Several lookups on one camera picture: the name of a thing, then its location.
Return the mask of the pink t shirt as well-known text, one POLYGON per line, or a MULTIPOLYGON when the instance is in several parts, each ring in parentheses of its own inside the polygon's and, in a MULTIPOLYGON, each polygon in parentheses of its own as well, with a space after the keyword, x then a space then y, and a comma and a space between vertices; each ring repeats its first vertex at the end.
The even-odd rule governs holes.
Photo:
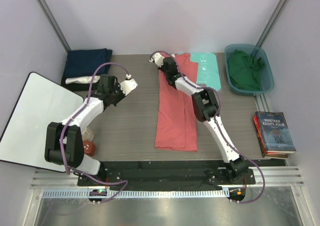
POLYGON ((159 110, 155 148, 159 150, 197 151, 197 128, 192 99, 169 86, 159 72, 159 110))

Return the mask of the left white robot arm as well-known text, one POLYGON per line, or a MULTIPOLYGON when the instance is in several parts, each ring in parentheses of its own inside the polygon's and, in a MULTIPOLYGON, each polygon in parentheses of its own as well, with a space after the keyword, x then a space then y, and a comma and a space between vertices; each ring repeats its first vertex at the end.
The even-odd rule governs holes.
POLYGON ((49 123, 46 130, 44 159, 63 165, 67 170, 89 174, 89 180, 100 186, 107 178, 101 162, 88 156, 84 150, 82 133, 87 126, 109 106, 117 105, 125 94, 117 77, 102 75, 98 85, 83 104, 62 122, 49 123))

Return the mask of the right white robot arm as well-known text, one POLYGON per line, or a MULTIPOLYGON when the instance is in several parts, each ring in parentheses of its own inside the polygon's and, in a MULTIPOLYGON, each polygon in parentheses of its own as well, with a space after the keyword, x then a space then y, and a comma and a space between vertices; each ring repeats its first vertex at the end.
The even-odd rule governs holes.
POLYGON ((216 91, 210 87, 199 86, 188 79, 180 71, 172 55, 164 56, 161 53, 155 53, 150 61, 164 73, 169 86, 191 98, 196 119, 206 126, 217 143, 226 168, 226 179, 233 184, 243 181, 249 171, 249 165, 235 147, 223 125, 216 91))

